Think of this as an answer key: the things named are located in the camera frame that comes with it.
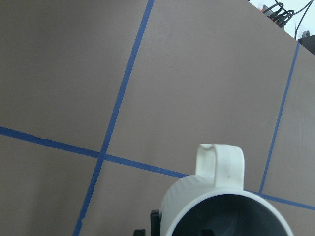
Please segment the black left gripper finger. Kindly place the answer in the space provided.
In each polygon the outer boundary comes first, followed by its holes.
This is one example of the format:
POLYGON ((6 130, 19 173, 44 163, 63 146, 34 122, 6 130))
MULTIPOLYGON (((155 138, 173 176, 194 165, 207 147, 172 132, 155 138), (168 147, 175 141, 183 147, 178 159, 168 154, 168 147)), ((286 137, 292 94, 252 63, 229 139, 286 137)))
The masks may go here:
POLYGON ((160 236, 160 211, 158 209, 152 210, 150 214, 150 233, 146 233, 145 229, 136 229, 133 236, 160 236))

